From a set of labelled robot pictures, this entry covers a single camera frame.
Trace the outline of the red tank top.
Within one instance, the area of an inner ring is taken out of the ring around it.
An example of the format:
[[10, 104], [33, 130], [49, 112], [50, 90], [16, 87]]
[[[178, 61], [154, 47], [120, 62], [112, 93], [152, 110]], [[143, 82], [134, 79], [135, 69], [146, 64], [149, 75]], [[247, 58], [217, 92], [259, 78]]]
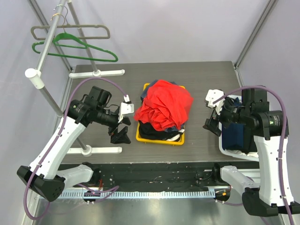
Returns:
[[158, 80], [148, 87], [142, 105], [136, 110], [134, 119], [150, 123], [157, 131], [176, 127], [188, 121], [194, 98], [183, 87], [165, 80]]

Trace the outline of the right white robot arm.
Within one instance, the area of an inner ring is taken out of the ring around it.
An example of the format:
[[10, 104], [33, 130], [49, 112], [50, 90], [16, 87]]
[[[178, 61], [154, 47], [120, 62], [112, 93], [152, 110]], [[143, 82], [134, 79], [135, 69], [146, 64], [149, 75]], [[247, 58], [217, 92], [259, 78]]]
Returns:
[[288, 121], [284, 103], [278, 95], [264, 86], [244, 86], [241, 105], [237, 106], [229, 94], [209, 90], [205, 102], [212, 114], [203, 126], [217, 136], [219, 125], [242, 124], [250, 130], [258, 153], [260, 183], [251, 181], [235, 166], [224, 166], [214, 171], [212, 181], [225, 182], [241, 195], [242, 204], [249, 215], [272, 217], [278, 214], [299, 214], [300, 205], [290, 190], [286, 147]]

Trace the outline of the yellow plastic tray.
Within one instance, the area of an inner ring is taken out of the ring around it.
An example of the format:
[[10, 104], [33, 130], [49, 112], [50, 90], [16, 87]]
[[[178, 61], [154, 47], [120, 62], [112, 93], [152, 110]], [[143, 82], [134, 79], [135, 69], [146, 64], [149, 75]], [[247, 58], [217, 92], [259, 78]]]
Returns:
[[193, 103], [190, 93], [174, 82], [154, 80], [144, 88], [141, 101], [134, 115], [137, 140], [180, 142]]

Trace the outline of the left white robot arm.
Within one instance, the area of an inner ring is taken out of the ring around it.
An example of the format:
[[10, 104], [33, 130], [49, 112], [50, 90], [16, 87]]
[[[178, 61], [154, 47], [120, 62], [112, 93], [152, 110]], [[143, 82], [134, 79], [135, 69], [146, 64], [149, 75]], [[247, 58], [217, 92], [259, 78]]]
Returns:
[[18, 177], [29, 189], [53, 202], [65, 188], [82, 183], [95, 187], [99, 183], [101, 173], [91, 163], [62, 171], [59, 166], [74, 141], [93, 122], [108, 127], [111, 143], [131, 143], [127, 136], [131, 122], [127, 115], [134, 113], [134, 104], [125, 96], [125, 101], [111, 112], [106, 108], [111, 97], [110, 92], [93, 86], [81, 100], [70, 102], [66, 115], [42, 152], [29, 166], [22, 165], [17, 170]]

